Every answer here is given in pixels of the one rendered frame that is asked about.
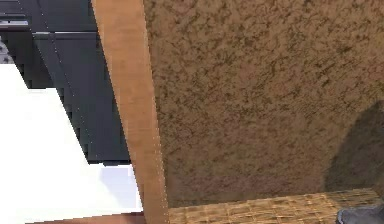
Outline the dark grey cupboard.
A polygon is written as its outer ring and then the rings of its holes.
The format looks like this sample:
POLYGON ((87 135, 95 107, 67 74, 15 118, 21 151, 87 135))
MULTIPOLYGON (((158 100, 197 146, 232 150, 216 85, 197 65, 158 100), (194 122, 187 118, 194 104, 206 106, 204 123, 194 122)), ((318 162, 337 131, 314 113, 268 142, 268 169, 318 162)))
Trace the dark grey cupboard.
POLYGON ((91 0, 0 0, 0 63, 57 91, 88 163, 131 163, 91 0))

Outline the grey rounded object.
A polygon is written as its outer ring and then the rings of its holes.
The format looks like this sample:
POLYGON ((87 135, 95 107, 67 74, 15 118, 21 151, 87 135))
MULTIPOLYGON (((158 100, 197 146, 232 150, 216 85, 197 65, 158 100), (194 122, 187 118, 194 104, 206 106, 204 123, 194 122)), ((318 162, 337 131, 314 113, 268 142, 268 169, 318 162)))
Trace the grey rounded object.
POLYGON ((341 209, 336 224, 384 224, 384 204, 341 209))

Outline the light wooden door frame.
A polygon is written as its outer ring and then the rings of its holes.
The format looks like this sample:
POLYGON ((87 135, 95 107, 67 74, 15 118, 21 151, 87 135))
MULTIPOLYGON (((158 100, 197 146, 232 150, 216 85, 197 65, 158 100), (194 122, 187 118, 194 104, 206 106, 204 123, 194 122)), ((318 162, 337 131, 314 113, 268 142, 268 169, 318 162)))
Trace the light wooden door frame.
POLYGON ((146 224, 170 224, 143 0, 92 0, 146 224))

